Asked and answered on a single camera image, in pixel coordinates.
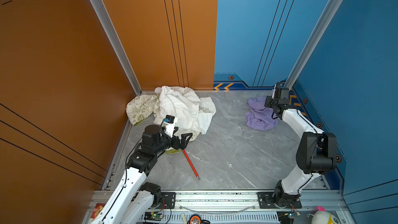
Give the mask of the purple cloth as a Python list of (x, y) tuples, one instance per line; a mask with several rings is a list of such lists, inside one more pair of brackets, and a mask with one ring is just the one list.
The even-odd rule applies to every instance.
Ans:
[(247, 101), (249, 112), (246, 113), (246, 125), (252, 129), (266, 131), (277, 126), (278, 120), (273, 119), (273, 109), (265, 107), (266, 96), (250, 98)]

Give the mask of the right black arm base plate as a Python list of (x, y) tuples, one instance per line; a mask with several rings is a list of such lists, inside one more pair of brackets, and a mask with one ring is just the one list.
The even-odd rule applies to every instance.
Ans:
[(300, 195), (276, 195), (274, 192), (258, 192), (258, 202), (261, 209), (268, 208), (295, 208), (301, 209)]

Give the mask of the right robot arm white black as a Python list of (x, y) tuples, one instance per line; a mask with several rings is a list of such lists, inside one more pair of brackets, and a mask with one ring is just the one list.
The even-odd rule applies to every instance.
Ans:
[(275, 186), (271, 202), (278, 208), (296, 208), (302, 190), (314, 179), (334, 171), (337, 166), (337, 138), (312, 124), (290, 103), (290, 89), (277, 84), (265, 107), (273, 110), (272, 117), (287, 123), (301, 139), (296, 152), (296, 166)]

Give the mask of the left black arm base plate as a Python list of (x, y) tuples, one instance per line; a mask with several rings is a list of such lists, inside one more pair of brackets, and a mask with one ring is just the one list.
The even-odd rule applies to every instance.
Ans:
[(170, 207), (174, 209), (176, 202), (176, 192), (158, 192), (155, 193), (153, 204), (150, 209), (161, 209), (164, 207)]

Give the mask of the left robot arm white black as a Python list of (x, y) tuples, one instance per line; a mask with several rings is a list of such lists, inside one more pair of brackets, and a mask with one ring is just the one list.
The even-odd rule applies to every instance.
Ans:
[(171, 136), (165, 128), (152, 124), (145, 128), (141, 141), (132, 150), (125, 163), (124, 174), (109, 200), (91, 222), (93, 224), (135, 224), (146, 210), (157, 207), (161, 201), (161, 187), (146, 179), (158, 158), (169, 148), (184, 150), (193, 134)]

